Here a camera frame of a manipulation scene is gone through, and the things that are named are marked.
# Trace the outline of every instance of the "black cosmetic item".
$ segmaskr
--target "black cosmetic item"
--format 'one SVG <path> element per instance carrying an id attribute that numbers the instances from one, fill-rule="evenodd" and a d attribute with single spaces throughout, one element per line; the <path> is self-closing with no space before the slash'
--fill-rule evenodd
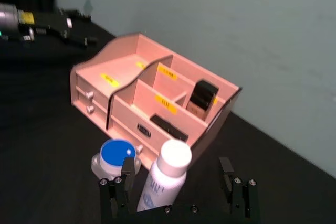
<path id="1" fill-rule="evenodd" d="M 190 101 L 206 111 L 217 95 L 218 87 L 211 83 L 201 80 L 196 83 L 193 93 L 190 97 Z"/>
<path id="2" fill-rule="evenodd" d="M 159 126 L 164 131 L 168 132 L 169 135 L 172 135 L 175 139 L 179 139 L 182 141 L 187 141 L 188 135 L 181 132 L 178 128 L 176 128 L 174 125 L 169 123 L 168 121 L 162 119 L 157 114 L 153 115 L 150 120 L 155 123 L 157 126 Z"/>

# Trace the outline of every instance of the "screw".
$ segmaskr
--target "screw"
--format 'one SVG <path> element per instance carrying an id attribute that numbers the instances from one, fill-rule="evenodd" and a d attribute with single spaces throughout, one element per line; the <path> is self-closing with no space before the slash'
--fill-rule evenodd
<path id="1" fill-rule="evenodd" d="M 106 185 L 107 184 L 107 179 L 103 178 L 101 181 L 100 181 L 100 184 L 103 186 L 103 185 Z"/>
<path id="2" fill-rule="evenodd" d="M 241 181 L 240 178 L 237 177 L 237 178 L 234 179 L 234 182 L 236 182 L 237 184 L 240 184 L 242 181 Z"/>
<path id="3" fill-rule="evenodd" d="M 114 182 L 120 183 L 120 182 L 122 182 L 122 178 L 121 177 L 116 177 L 115 180 L 114 180 Z"/>
<path id="4" fill-rule="evenodd" d="M 253 179 L 251 179 L 251 180 L 249 181 L 249 184 L 252 185 L 252 186 L 255 186 L 255 185 L 257 184 L 257 182 L 255 182 Z"/>
<path id="5" fill-rule="evenodd" d="M 165 212 L 166 214 L 169 214 L 169 213 L 170 213 L 170 207 L 165 207 L 165 208 L 164 208 L 164 212 Z"/>
<path id="6" fill-rule="evenodd" d="M 197 208 L 196 206 L 192 206 L 192 207 L 191 207 L 191 212 L 192 212 L 193 214 L 198 213 L 198 208 Z"/>

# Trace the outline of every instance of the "white bottle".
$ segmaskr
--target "white bottle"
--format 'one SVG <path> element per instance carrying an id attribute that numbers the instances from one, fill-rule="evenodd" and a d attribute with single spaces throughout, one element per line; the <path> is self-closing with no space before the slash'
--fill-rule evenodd
<path id="1" fill-rule="evenodd" d="M 174 203 L 192 159 L 190 147 L 180 140 L 168 140 L 153 162 L 142 190 L 138 212 Z"/>

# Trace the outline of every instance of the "gray wall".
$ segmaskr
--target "gray wall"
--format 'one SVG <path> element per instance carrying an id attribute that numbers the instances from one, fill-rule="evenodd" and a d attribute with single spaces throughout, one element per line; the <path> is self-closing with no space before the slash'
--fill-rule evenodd
<path id="1" fill-rule="evenodd" d="M 336 0 L 57 1 L 242 86 L 235 113 L 336 176 Z"/>

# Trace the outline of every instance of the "white bottle cap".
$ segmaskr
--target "white bottle cap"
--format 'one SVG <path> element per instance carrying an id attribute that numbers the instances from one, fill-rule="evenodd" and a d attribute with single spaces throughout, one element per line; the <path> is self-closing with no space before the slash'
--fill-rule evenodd
<path id="1" fill-rule="evenodd" d="M 191 158 L 192 153 L 186 143 L 171 139 L 162 145 L 157 166 L 165 175 L 177 178 L 185 173 Z"/>

